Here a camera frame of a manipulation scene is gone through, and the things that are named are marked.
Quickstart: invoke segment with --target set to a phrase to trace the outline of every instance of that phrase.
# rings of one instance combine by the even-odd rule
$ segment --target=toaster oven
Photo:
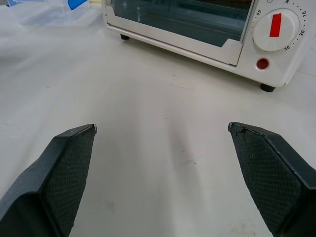
[[[108,29],[250,78],[290,82],[316,35],[316,0],[103,0]]]

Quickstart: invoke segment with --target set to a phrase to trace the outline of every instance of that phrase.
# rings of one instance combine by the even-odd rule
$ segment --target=white timer dial
[[[289,9],[274,10],[255,26],[253,40],[267,52],[274,52],[287,47],[298,33],[300,21],[295,12]]]

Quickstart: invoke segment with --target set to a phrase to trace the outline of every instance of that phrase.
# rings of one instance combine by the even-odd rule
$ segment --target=white tabletop
[[[274,93],[163,49],[84,28],[16,27],[0,7],[0,197],[51,138],[96,123],[72,237],[271,237],[227,131],[281,134],[316,167],[316,69]]]

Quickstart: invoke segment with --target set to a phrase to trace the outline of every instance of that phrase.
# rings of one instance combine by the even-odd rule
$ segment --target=oven foot
[[[264,90],[265,92],[273,92],[275,90],[275,87],[272,87],[266,84],[261,84],[260,88]]]
[[[129,37],[128,37],[128,36],[125,36],[125,35],[121,35],[120,38],[121,38],[122,40],[129,40]]]

